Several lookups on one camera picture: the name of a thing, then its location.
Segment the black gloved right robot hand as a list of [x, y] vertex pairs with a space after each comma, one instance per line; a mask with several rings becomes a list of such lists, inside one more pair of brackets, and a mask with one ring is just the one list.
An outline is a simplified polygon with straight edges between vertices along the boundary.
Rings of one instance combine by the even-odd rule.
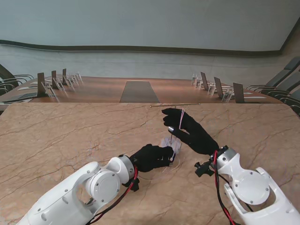
[[163, 121], [168, 131], [198, 154], [212, 155], [219, 149], [218, 143], [186, 112], [166, 108], [162, 113], [165, 115]]

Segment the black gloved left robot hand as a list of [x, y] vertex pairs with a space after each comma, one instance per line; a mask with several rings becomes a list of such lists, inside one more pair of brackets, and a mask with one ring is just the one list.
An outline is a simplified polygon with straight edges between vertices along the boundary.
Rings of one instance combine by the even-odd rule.
[[173, 153], [170, 146], [159, 147], [147, 144], [129, 158], [139, 172], [147, 173], [156, 168], [169, 166], [171, 163], [169, 159]]

